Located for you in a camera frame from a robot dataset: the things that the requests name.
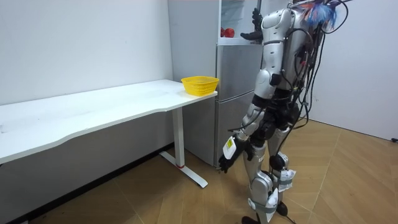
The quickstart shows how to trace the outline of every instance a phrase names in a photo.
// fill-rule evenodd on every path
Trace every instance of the refrigerator door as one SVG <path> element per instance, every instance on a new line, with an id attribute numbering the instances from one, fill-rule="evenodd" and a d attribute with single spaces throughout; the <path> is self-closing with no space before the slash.
<path id="1" fill-rule="evenodd" d="M 216 104 L 215 166 L 218 167 L 218 159 L 223 155 L 223 146 L 232 135 L 227 130 L 240 127 L 242 118 L 246 115 L 253 96 L 254 92 L 250 92 Z"/>
<path id="2" fill-rule="evenodd" d="M 262 60 L 262 45 L 217 46 L 218 101 L 254 90 Z"/>

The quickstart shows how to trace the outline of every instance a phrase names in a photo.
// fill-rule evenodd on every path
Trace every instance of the plastic basket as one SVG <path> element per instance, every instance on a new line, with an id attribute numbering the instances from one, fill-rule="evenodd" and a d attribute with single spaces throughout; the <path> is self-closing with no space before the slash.
<path id="1" fill-rule="evenodd" d="M 195 96 L 205 96 L 216 90 L 219 79 L 213 77 L 188 77 L 181 79 L 185 91 Z"/>

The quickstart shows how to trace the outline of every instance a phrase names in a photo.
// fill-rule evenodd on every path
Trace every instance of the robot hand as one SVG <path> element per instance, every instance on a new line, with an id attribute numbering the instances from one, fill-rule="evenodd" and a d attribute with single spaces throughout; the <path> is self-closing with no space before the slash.
<path id="1" fill-rule="evenodd" d="M 253 13 L 252 23 L 254 24 L 255 31 L 249 34 L 241 33 L 241 37 L 243 37 L 246 40 L 262 41 L 262 31 L 261 31 L 262 15 L 257 8 L 254 8 L 252 13 Z"/>
<path id="2" fill-rule="evenodd" d="M 236 146 L 234 154 L 230 159 L 227 159 L 223 154 L 218 160 L 220 163 L 220 169 L 221 171 L 224 171 L 224 173 L 227 173 L 228 169 L 235 163 L 236 159 L 242 154 L 243 151 L 246 150 L 248 146 L 248 142 L 240 140 L 236 134 L 232 137 L 232 139 L 234 141 L 234 145 Z"/>

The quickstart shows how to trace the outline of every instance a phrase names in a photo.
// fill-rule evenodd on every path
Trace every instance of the fake fruit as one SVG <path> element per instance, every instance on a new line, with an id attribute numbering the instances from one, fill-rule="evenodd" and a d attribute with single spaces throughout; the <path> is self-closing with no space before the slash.
<path id="1" fill-rule="evenodd" d="M 235 36 L 235 30 L 232 29 L 232 28 L 227 28 L 227 29 L 225 29 L 225 31 L 224 31 L 224 36 L 225 36 L 225 37 L 229 37 L 229 38 L 234 37 L 234 36 Z"/>

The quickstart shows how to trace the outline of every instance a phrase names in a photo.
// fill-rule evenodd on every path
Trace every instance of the desk foot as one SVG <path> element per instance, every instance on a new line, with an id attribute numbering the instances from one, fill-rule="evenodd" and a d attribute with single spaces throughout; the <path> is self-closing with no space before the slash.
<path id="1" fill-rule="evenodd" d="M 175 158 L 172 157 L 169 153 L 167 152 L 161 152 L 161 156 L 163 156 L 165 159 L 167 159 L 169 162 L 171 162 L 173 165 L 177 167 L 175 164 Z M 207 186 L 207 181 L 205 181 L 203 178 L 201 178 L 198 174 L 196 174 L 194 171 L 189 169 L 186 166 L 183 166 L 182 168 L 179 168 L 180 171 L 182 171 L 184 174 L 189 176 L 193 181 L 195 181 L 201 188 L 205 188 Z"/>

